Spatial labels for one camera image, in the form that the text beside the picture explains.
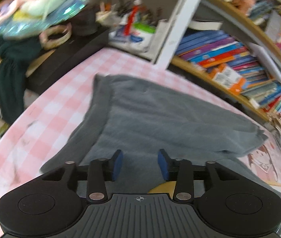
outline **ribbed gray panel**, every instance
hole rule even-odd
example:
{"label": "ribbed gray panel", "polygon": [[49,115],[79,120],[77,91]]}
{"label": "ribbed gray panel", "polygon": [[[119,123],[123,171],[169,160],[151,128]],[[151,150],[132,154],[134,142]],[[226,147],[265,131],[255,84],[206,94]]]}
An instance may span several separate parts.
{"label": "ribbed gray panel", "polygon": [[[91,205],[66,231],[50,238],[228,238],[206,226],[189,205],[166,194],[114,194],[106,203]],[[266,238],[279,238],[270,234]]]}

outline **tablecloth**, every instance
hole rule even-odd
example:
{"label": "tablecloth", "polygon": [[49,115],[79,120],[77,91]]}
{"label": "tablecloth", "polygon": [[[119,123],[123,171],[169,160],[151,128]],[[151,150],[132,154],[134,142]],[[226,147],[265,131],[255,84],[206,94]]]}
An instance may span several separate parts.
{"label": "tablecloth", "polygon": [[[244,115],[174,73],[158,70],[149,62],[121,51],[104,48],[44,92],[0,140],[0,197],[38,176],[43,163],[64,146],[89,107],[96,73],[140,77]],[[275,184],[281,191],[281,152],[272,135],[268,131],[266,135],[269,140],[264,146],[241,160],[261,179]]]}

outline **pink and white gingham pattern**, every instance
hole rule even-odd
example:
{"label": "pink and white gingham pattern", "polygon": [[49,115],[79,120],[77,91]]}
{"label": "pink and white gingham pattern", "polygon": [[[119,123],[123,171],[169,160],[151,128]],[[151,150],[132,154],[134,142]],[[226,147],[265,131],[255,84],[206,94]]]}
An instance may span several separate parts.
{"label": "pink and white gingham pattern", "polygon": [[[89,107],[96,73],[140,77],[244,115],[176,74],[157,70],[152,64],[132,55],[104,48],[44,92],[0,140],[0,197],[38,176],[43,163],[64,146]],[[268,141],[266,147],[273,154],[271,157],[281,180],[281,154],[273,144],[272,140]]]}

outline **wooden shelf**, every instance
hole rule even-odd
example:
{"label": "wooden shelf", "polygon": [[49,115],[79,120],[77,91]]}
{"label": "wooden shelf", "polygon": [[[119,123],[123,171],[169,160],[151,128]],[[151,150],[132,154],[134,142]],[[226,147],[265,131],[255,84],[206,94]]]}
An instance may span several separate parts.
{"label": "wooden shelf", "polygon": [[182,60],[180,57],[174,56],[172,61],[171,61],[171,64],[173,64],[174,66],[177,66],[178,68],[183,69],[184,71],[204,80],[206,83],[211,84],[215,88],[217,88],[217,89],[221,90],[222,92],[226,93],[227,95],[229,95],[230,97],[234,98],[236,101],[238,101],[239,103],[244,105],[246,108],[248,108],[250,111],[252,111],[256,115],[258,115],[264,121],[269,120],[267,114],[262,109],[254,108],[251,105],[251,103],[247,100],[247,98],[245,98],[242,95],[236,95],[236,94],[233,94],[232,92],[228,91],[224,86],[214,82],[208,76],[207,73],[200,72],[196,68],[194,68],[191,63],[189,63],[185,60]]}
{"label": "wooden shelf", "polygon": [[281,68],[281,50],[272,42],[272,40],[258,27],[256,26],[249,18],[247,18],[243,13],[241,13],[237,8],[231,5],[224,0],[206,0],[210,4],[219,8],[225,14],[228,14],[230,17],[234,18],[240,24],[243,25],[250,33],[252,33],[266,49],[270,52],[270,55],[276,58],[277,65]]}

